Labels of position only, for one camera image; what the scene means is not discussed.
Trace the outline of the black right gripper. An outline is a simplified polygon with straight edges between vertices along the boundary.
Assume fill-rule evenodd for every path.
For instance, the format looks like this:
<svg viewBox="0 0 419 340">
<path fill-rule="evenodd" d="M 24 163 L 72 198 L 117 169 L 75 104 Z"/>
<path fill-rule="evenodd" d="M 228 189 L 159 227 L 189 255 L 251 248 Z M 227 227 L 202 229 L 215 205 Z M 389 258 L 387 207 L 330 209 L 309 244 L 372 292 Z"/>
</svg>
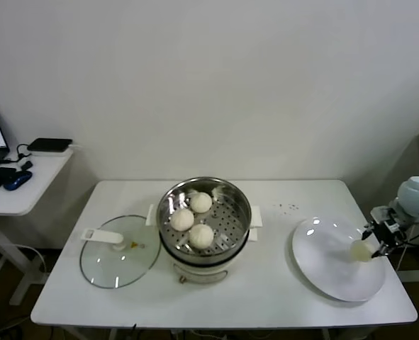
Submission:
<svg viewBox="0 0 419 340">
<path fill-rule="evenodd" d="M 380 242 L 379 248 L 373 252 L 372 258 L 388 256 L 394 245 L 402 244 L 406 238 L 408 221 L 404 220 L 393 208 L 387 206 L 375 207 L 371 210 L 372 222 L 364 226 L 362 240 L 372 233 Z"/>
</svg>

